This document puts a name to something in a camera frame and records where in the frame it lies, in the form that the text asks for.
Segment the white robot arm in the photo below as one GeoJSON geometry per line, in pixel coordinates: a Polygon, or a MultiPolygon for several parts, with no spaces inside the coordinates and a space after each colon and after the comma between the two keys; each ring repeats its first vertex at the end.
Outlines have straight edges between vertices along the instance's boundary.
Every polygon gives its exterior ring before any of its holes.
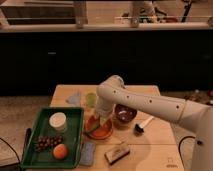
{"type": "Polygon", "coordinates": [[[96,113],[107,118],[115,104],[150,114],[196,134],[190,171],[213,171],[213,106],[128,90],[118,75],[96,88],[96,113]]]}

